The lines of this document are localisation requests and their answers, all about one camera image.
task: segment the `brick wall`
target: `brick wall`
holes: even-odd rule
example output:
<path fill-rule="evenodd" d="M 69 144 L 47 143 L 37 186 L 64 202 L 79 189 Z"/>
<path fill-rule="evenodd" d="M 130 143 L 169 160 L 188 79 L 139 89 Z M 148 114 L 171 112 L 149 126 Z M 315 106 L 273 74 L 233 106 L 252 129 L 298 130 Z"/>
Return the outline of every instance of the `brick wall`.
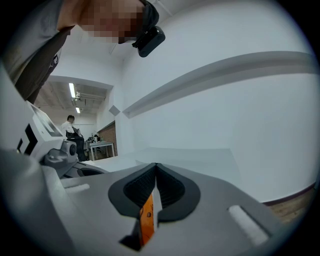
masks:
<path fill-rule="evenodd" d="M 99 131 L 98 136 L 100 138 L 103 138 L 105 142 L 113 142 L 114 154 L 117 156 L 118 149 L 117 149 L 116 123 L 114 122 L 113 124 Z M 109 153 L 109 156 L 111 157 L 112 156 L 111 146 L 108 146 L 108 153 Z"/>

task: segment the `orange tag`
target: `orange tag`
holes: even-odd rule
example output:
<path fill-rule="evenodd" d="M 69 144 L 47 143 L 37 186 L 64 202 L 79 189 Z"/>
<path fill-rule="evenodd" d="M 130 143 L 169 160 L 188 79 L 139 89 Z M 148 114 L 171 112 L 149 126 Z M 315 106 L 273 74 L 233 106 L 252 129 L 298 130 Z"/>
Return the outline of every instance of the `orange tag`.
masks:
<path fill-rule="evenodd" d="M 145 245 L 155 232 L 154 229 L 154 200 L 152 194 L 145 202 L 144 206 L 140 210 L 140 227 L 142 239 L 140 241 L 141 246 Z"/>

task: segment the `table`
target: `table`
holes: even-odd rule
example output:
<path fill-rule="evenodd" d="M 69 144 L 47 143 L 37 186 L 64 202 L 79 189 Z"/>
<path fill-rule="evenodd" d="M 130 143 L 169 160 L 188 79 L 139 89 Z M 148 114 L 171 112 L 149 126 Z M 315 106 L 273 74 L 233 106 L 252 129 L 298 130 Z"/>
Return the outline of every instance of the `table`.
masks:
<path fill-rule="evenodd" d="M 92 160 L 94 161 L 95 158 L 97 158 L 97 149 L 96 148 L 103 148 L 105 147 L 105 151 L 106 151 L 106 156 L 108 157 L 108 146 L 111 146 L 112 148 L 112 155 L 113 157 L 115 156 L 115 148 L 114 148 L 114 143 L 113 142 L 107 142 L 107 141 L 100 141 L 100 142 L 93 142 L 89 144 L 90 149 L 91 149 L 91 155 L 92 155 Z"/>
<path fill-rule="evenodd" d="M 90 145 L 90 143 L 91 143 L 90 141 L 87 141 L 87 140 L 86 140 L 86 141 L 83 143 L 83 149 L 89 151 L 89 147 L 90 147 L 89 145 Z"/>

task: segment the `white wall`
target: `white wall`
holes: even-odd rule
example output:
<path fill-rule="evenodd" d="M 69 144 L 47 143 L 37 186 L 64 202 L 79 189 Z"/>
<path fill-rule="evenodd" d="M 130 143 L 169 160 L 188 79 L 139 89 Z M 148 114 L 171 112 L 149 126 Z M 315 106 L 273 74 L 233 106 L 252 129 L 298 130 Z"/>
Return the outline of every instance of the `white wall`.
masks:
<path fill-rule="evenodd" d="M 100 131 L 111 122 L 115 120 L 115 116 L 109 112 L 111 107 L 111 99 L 110 99 L 111 91 L 106 92 L 106 96 L 104 101 L 101 103 L 97 113 L 96 113 L 96 129 Z"/>
<path fill-rule="evenodd" d="M 170 81 L 235 56 L 312 54 L 298 27 L 268 3 L 200 3 L 160 25 L 166 40 L 123 65 L 122 111 Z M 232 151 L 244 190 L 261 202 L 315 182 L 319 155 L 319 78 L 280 74 L 197 92 L 131 118 L 115 117 L 119 155 L 147 147 Z"/>
<path fill-rule="evenodd" d="M 106 44 L 80 44 L 67 39 L 62 47 L 59 65 L 51 76 L 117 86 L 121 82 L 122 64 L 122 60 L 109 55 Z"/>
<path fill-rule="evenodd" d="M 133 147 L 231 149 L 247 193 L 292 195 L 319 167 L 318 84 L 312 74 L 274 75 L 183 97 L 132 118 Z"/>
<path fill-rule="evenodd" d="M 77 129 L 80 129 L 81 134 L 83 135 L 85 140 L 88 139 L 88 137 L 91 137 L 92 134 L 95 135 L 97 133 L 96 115 L 94 114 L 78 114 L 76 110 L 66 111 L 50 107 L 41 107 L 40 109 L 49 116 L 52 122 L 59 129 L 61 129 L 61 124 L 67 121 L 67 117 L 69 115 L 73 115 L 73 126 Z"/>
<path fill-rule="evenodd" d="M 259 1 L 206 1 L 160 25 L 166 39 L 148 57 L 137 52 L 123 67 L 124 108 L 192 70 L 265 51 L 309 52 L 298 27 Z"/>

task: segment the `gray sleeve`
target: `gray sleeve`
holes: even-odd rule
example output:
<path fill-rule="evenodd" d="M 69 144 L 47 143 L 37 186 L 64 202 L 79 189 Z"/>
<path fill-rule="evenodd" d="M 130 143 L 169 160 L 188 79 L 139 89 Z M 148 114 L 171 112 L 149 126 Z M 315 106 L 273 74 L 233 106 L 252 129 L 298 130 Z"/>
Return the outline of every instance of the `gray sleeve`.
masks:
<path fill-rule="evenodd" d="M 3 54 L 4 66 L 15 84 L 32 56 L 57 31 L 63 0 L 47 0 L 34 9 L 14 33 Z"/>

